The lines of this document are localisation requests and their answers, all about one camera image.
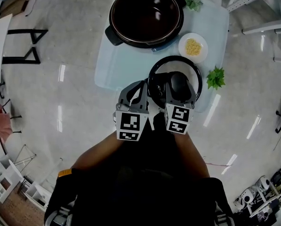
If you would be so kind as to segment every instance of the pot rim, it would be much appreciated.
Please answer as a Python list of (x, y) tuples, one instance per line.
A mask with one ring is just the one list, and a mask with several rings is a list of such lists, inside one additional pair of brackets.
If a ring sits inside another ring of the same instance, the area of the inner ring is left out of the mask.
[(154, 39), (154, 40), (134, 40), (132, 38), (127, 37), (126, 35), (123, 35), (118, 28), (116, 27), (115, 23), (114, 23), (114, 8), (116, 6), (116, 4), (118, 3), (119, 0), (115, 0), (111, 9), (110, 9), (110, 26), (115, 30), (116, 34), (122, 39), (122, 40), (126, 40), (126, 41), (130, 41), (130, 42), (135, 42), (135, 43), (157, 43), (159, 41), (165, 40), (168, 36), (170, 36), (175, 29), (179, 26), (180, 23), (180, 18), (181, 18), (181, 9), (178, 5), (178, 3), (176, 2), (176, 0), (172, 0), (172, 2), (175, 4), (176, 8), (178, 9), (178, 19), (177, 22), (174, 26), (174, 28), (172, 29), (172, 31), (170, 31), (168, 34), (164, 35), (163, 37)]

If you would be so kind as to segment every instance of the pink cloth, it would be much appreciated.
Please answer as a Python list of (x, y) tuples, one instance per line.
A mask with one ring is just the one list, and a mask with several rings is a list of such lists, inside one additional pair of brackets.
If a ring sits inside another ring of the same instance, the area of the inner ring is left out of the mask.
[(13, 130), (10, 124), (9, 114), (2, 113), (2, 105), (0, 105), (0, 138), (5, 143), (10, 134), (13, 134)]

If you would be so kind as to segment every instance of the glossy floor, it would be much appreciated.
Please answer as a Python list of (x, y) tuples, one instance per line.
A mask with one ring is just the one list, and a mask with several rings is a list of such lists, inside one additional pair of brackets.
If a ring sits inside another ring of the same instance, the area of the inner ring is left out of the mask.
[[(114, 130), (117, 95), (94, 83), (111, 2), (37, 0), (29, 16), (20, 14), (11, 22), (12, 29), (49, 29), (37, 44), (40, 65), (2, 68), (6, 97), (23, 116), (16, 120), (22, 135), (12, 135), (6, 147), (12, 157), (22, 144), (37, 154), (23, 171), (33, 179), (60, 157), (59, 169), (70, 167)], [(231, 13), (223, 62), (226, 86), (214, 92), (214, 113), (211, 105), (196, 113), (189, 128), (206, 162), (227, 164), (234, 159), (228, 169), (208, 165), (211, 176), (222, 180), (231, 205), (260, 176), (270, 177), (281, 167), (281, 134), (274, 131), (279, 123), (275, 111), (281, 109), (281, 64), (273, 62), (274, 53), (281, 56), (281, 36), (273, 31), (241, 34), (243, 27), (275, 19), (262, 1)], [(28, 35), (9, 35), (5, 55), (24, 55), (30, 42)]]

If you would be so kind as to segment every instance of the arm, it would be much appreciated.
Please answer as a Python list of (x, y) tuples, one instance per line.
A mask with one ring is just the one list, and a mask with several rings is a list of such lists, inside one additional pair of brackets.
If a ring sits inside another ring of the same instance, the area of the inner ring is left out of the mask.
[(194, 180), (208, 178), (209, 172), (205, 161), (193, 144), (188, 133), (185, 135), (174, 133), (175, 141), (187, 172)]
[(116, 138), (116, 131), (107, 136), (100, 143), (85, 151), (74, 163), (72, 168), (87, 170), (102, 162), (113, 154), (123, 143)]

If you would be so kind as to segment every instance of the person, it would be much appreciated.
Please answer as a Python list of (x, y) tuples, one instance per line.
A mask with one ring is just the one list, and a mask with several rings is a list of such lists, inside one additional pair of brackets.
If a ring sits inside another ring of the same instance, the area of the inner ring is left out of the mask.
[(72, 225), (104, 223), (233, 225), (220, 180), (188, 134), (166, 131), (164, 113), (138, 142), (116, 132), (83, 153), (69, 175), (59, 174), (44, 221), (74, 201)]

